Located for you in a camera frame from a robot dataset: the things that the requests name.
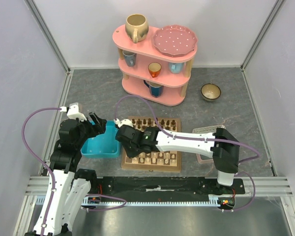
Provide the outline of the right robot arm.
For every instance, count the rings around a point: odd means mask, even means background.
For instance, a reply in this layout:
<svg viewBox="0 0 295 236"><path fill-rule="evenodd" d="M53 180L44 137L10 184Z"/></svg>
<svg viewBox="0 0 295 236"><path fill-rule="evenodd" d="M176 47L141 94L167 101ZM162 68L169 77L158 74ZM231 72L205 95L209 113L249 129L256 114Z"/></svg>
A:
<svg viewBox="0 0 295 236"><path fill-rule="evenodd" d="M129 125L118 128L119 141L128 157L141 153L181 151L195 153L213 159L218 171L216 190L228 193L233 188L234 176L238 172L239 143L224 128L206 134L166 131L159 127L147 127L140 131Z"/></svg>

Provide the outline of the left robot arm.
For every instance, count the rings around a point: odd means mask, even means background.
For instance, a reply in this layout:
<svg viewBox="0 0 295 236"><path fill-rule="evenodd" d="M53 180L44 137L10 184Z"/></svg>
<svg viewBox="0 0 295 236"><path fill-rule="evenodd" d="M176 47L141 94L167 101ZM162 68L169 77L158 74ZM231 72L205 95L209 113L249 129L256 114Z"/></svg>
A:
<svg viewBox="0 0 295 236"><path fill-rule="evenodd" d="M60 123L59 139L50 158L49 185L41 214L29 236L70 236L83 199L98 189L94 170L77 170L81 148L106 131L105 119L74 115Z"/></svg>

